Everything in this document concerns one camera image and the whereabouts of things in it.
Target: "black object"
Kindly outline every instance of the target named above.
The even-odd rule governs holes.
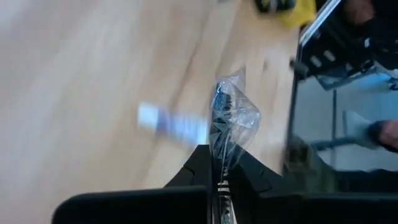
[[[211,166],[209,147],[198,146],[165,188],[79,195],[57,208],[52,223],[212,223],[212,214],[218,223]],[[248,152],[228,180],[238,223],[398,221],[397,195],[302,194]]]
[[[317,8],[323,1],[317,1]],[[326,18],[303,47],[306,77],[315,76],[325,90],[332,90],[367,75],[377,59],[374,47],[366,47],[367,35],[345,19],[344,2]]]
[[[308,67],[301,62],[298,62],[294,59],[290,59],[290,68],[300,77],[301,80],[304,80],[308,76]]]

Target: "clear plastic wrap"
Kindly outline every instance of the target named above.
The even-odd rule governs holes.
[[[218,208],[221,223],[233,223],[231,197],[226,177],[241,158],[256,134],[261,120],[260,111],[245,96],[246,67],[217,80],[210,102],[209,145],[216,168]]]

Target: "wooden floor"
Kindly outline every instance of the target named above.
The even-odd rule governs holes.
[[[298,30],[249,0],[14,0],[0,16],[0,223],[50,223],[83,192],[163,186],[189,149],[136,128],[140,101],[206,116],[246,66],[248,151],[278,170]]]

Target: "hand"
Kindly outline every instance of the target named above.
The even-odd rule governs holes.
[[[398,120],[386,121],[379,140],[384,145],[398,149]]]
[[[347,20],[356,26],[364,24],[374,16],[371,0],[347,0],[344,10]]]

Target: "yellow object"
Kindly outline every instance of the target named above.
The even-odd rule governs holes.
[[[287,27],[297,27],[312,22],[317,18],[315,0],[296,0],[295,7],[277,15]]]

